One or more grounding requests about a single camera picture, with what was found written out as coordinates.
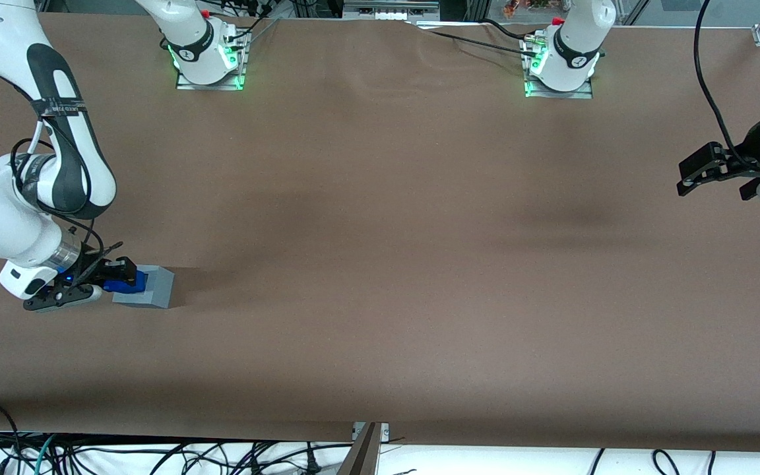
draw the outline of blue block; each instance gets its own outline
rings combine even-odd
[[[138,265],[137,273],[145,273],[145,290],[136,294],[113,295],[113,302],[140,309],[168,309],[175,274],[159,265]]]
[[[145,290],[145,280],[145,272],[137,270],[137,280],[132,286],[121,280],[105,280],[104,289],[106,292],[115,292],[116,294],[136,294]]]

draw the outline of black cable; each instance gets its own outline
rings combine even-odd
[[[699,81],[700,89],[703,90],[705,100],[708,100],[709,102],[711,111],[714,112],[714,118],[717,119],[717,125],[720,127],[720,132],[723,133],[724,141],[726,141],[726,148],[729,148],[732,156],[735,157],[735,160],[737,160],[737,162],[739,162],[742,166],[745,166],[745,168],[748,170],[757,170],[757,166],[753,166],[753,164],[747,162],[747,160],[744,160],[743,157],[741,157],[741,154],[735,150],[735,144],[732,142],[732,137],[729,134],[729,129],[726,126],[726,122],[723,120],[723,114],[720,113],[720,108],[718,108],[717,103],[714,102],[714,97],[711,96],[709,87],[705,84],[705,78],[703,78],[703,66],[700,64],[699,59],[699,38],[700,31],[703,29],[703,19],[705,18],[705,13],[709,9],[709,3],[711,3],[711,0],[705,0],[703,3],[703,8],[700,8],[699,15],[697,15],[697,25],[694,28],[693,56],[694,69],[697,72],[697,81]]]
[[[456,35],[449,35],[447,33],[441,33],[440,31],[430,31],[433,35],[438,36],[444,36],[445,38],[450,38],[452,40],[460,40],[461,42],[468,42],[472,43],[474,45],[480,45],[480,46],[486,46],[487,48],[494,48],[495,50],[501,50],[501,51],[509,51],[516,54],[519,54],[521,56],[536,56],[534,52],[531,51],[521,51],[515,48],[507,48],[506,46],[498,46],[498,45],[492,45],[491,43],[485,43],[485,42],[478,42],[477,40],[471,40],[470,38],[462,38],[462,36],[456,36]]]
[[[22,473],[21,472],[21,470],[22,470],[22,461],[21,461],[22,449],[19,447],[19,429],[17,429],[16,422],[13,421],[13,418],[11,417],[10,412],[8,412],[2,406],[0,406],[0,413],[2,413],[2,415],[4,415],[4,417],[6,419],[8,419],[8,424],[11,427],[11,431],[13,431],[13,447],[14,447],[13,450],[15,450],[16,455],[18,457],[18,459],[17,459],[17,466],[16,466],[16,472],[17,473]]]
[[[148,475],[154,475],[154,473],[157,473],[157,469],[160,468],[161,465],[166,463],[167,460],[169,460],[174,454],[177,454],[178,452],[182,451],[184,447],[186,447],[187,444],[180,444],[178,446],[175,446],[174,449],[171,451],[166,452],[166,454],[158,460],[157,465],[154,466],[154,468],[151,469],[151,472],[148,473]]]
[[[533,33],[536,33],[535,30],[532,30],[532,31],[530,31],[530,33],[524,33],[524,35],[517,35],[516,33],[512,33],[512,31],[507,30],[506,28],[503,27],[502,24],[497,23],[497,21],[494,21],[491,18],[480,19],[480,23],[490,24],[490,25],[496,27],[498,30],[500,30],[500,32],[503,33],[503,35],[506,35],[506,36],[508,36],[510,38],[514,38],[516,40],[522,40],[527,35],[532,35]]]
[[[202,460],[206,460],[207,454],[209,454],[212,451],[215,451],[217,448],[220,448],[221,445],[222,445],[221,443],[213,445],[207,451],[203,451],[203,453],[199,454],[198,456],[193,457],[192,459],[187,460],[186,462],[184,462],[184,464],[183,464],[183,470],[181,470],[181,475],[187,475],[187,473],[190,470],[192,470],[193,467],[196,464],[200,463]]]
[[[711,456],[709,456],[709,469],[706,471],[706,475],[712,475],[711,472],[714,471],[715,458],[717,458],[717,451],[711,451]]]
[[[594,457],[594,463],[591,464],[591,471],[588,472],[588,475],[594,475],[594,473],[597,473],[597,465],[600,463],[600,457],[603,457],[604,451],[606,451],[605,447],[597,452],[597,457]]]
[[[665,472],[663,469],[661,469],[660,466],[658,466],[658,454],[661,454],[667,458],[667,462],[670,463],[670,466],[673,467],[673,473],[676,473],[676,475],[679,475],[679,467],[676,466],[676,463],[673,462],[673,458],[670,457],[670,454],[668,454],[666,451],[663,451],[661,449],[656,449],[652,451],[652,465],[655,466],[655,469],[657,469],[658,473],[661,475],[669,475],[667,472]]]
[[[351,444],[331,444],[331,445],[321,445],[321,446],[313,447],[311,449],[304,449],[301,451],[295,451],[290,454],[287,454],[286,456],[278,457],[274,460],[271,460],[270,462],[263,463],[263,465],[260,466],[260,471],[263,471],[272,465],[277,465],[278,463],[287,463],[287,459],[290,459],[294,456],[299,456],[301,454],[306,454],[308,451],[323,451],[325,449],[340,449],[343,447],[350,447],[350,446]]]
[[[243,31],[242,33],[240,33],[239,35],[236,35],[236,36],[229,36],[227,40],[229,42],[232,42],[233,40],[239,39],[242,36],[245,36],[248,33],[251,33],[251,30],[253,30],[254,27],[256,27],[259,22],[263,21],[263,18],[266,18],[265,15],[260,15],[259,17],[257,17],[256,20],[254,20],[254,23],[251,24],[250,27],[248,27],[247,29],[245,29],[245,31]]]

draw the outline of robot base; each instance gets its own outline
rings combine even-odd
[[[521,51],[531,51],[530,45],[524,40],[519,40]],[[524,95],[527,97],[551,97],[557,99],[591,99],[594,97],[591,90],[591,80],[586,79],[585,83],[579,87],[578,90],[571,90],[568,92],[562,92],[560,90],[552,90],[541,79],[530,73],[532,63],[536,60],[533,57],[524,56],[522,58],[521,66],[524,67]]]
[[[175,274],[159,265],[138,265],[137,270],[145,273],[145,290],[136,294],[114,292],[113,302],[141,309],[168,309]]]
[[[248,70],[248,48],[251,47],[251,33],[236,39],[236,53],[226,56],[227,61],[236,61],[239,66],[227,73],[224,78],[213,84],[195,84],[178,72],[175,87],[178,90],[243,90],[245,89],[245,72]]]

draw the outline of brown paper tabletop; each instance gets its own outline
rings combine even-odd
[[[42,23],[117,177],[97,231],[177,280],[168,311],[0,287],[22,429],[760,450],[760,202],[676,195],[720,139],[693,31],[612,30],[584,102],[399,22],[281,21],[233,93],[175,90],[148,17]],[[706,30],[703,68],[741,141],[760,48]],[[0,80],[0,154],[33,120]]]

